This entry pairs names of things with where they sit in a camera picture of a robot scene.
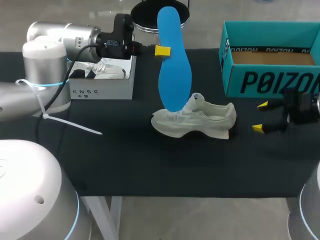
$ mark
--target black table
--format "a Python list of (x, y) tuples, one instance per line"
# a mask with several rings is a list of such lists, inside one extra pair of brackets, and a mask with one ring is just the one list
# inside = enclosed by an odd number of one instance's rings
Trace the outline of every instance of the black table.
[[(226, 98), (217, 49), (187, 50), (192, 91), (237, 111), (229, 140), (190, 133), (170, 138), (153, 130), (152, 113), (163, 108), (158, 93), (161, 60), (136, 62), (133, 100), (73, 100), (56, 114), (103, 136), (49, 119), (40, 143), (49, 149), (82, 196), (295, 197), (320, 160), (320, 126), (293, 126), (263, 135), (251, 125), (279, 119), (257, 112), (264, 99)], [(21, 53), (0, 53), (1, 81), (24, 77)], [(35, 141), (35, 117), (0, 123), (1, 139)]]

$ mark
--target white cable tie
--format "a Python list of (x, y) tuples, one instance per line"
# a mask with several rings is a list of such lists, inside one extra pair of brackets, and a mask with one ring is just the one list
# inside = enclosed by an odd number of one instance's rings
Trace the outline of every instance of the white cable tie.
[(38, 94), (38, 91), (35, 90), (33, 84), (31, 82), (29, 82), (28, 80), (26, 79), (19, 79), (17, 81), (15, 81), (15, 83), (19, 83), (19, 82), (24, 82), (26, 83), (32, 90), (32, 92), (34, 93), (34, 95), (36, 96), (36, 99), (38, 100), (39, 102), (39, 105), (40, 105), (40, 108), (41, 108), (41, 111), (42, 111), (42, 117), (43, 119), (52, 119), (52, 120), (55, 120), (55, 121), (58, 121), (58, 122), (61, 122), (61, 123), (64, 123), (64, 124), (68, 124), (68, 125), (71, 125), (71, 126), (74, 126), (76, 128), (79, 128), (79, 129), (82, 129), (82, 130), (85, 130), (87, 132), (90, 132), (90, 133), (93, 133), (93, 134), (98, 134), (98, 135), (102, 135), (101, 132), (99, 131), (95, 131), (95, 130), (92, 130), (90, 128), (87, 128), (85, 126), (81, 126), (79, 124), (76, 124), (76, 123), (73, 123), (73, 122), (70, 122), (70, 121), (67, 121), (67, 120), (64, 120), (64, 119), (61, 119), (61, 118), (57, 118), (57, 117), (54, 117), (54, 116), (50, 116), (47, 112), (46, 112), (46, 109), (45, 109), (45, 106), (42, 102), (42, 99), (40, 97), (40, 95)]

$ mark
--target robotic arm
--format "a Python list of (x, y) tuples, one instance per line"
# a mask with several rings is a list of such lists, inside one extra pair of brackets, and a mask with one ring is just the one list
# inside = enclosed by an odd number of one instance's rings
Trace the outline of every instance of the robotic arm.
[(97, 63), (101, 58), (126, 59), (139, 53), (141, 44), (133, 41), (134, 24), (129, 14), (117, 14), (114, 18), (113, 32), (102, 32), (97, 26), (72, 23), (37, 21), (26, 34), (27, 42), (39, 36), (63, 43), (69, 60), (73, 61), (86, 45), (99, 44), (100, 47), (88, 48), (79, 56), (79, 62)]
[[(129, 14), (117, 14), (113, 32), (72, 23), (35, 22), (22, 48), (26, 79), (36, 88), (46, 106), (56, 95), (70, 61), (97, 63), (101, 58), (128, 60), (140, 52), (133, 41), (134, 25)], [(71, 104), (67, 82), (48, 113), (58, 113)], [(0, 82), (0, 122), (30, 116), (40, 111), (38, 100), (24, 83)]]

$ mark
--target shoe sole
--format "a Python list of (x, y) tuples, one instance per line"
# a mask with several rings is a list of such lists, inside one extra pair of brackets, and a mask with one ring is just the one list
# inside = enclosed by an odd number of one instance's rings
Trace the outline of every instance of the shoe sole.
[(169, 136), (171, 138), (182, 138), (184, 135), (190, 133), (190, 132), (202, 132), (205, 135), (207, 135), (210, 138), (215, 139), (229, 139), (229, 131), (228, 130), (214, 130), (214, 129), (204, 129), (204, 130), (185, 130), (181, 132), (169, 132), (169, 131), (163, 131), (155, 126), (153, 126), (155, 130), (157, 130), (159, 133)]
[(164, 57), (159, 73), (158, 88), (164, 108), (180, 111), (187, 103), (192, 73), (186, 54), (180, 17), (174, 7), (163, 7), (157, 16), (161, 46), (170, 47), (170, 56)]

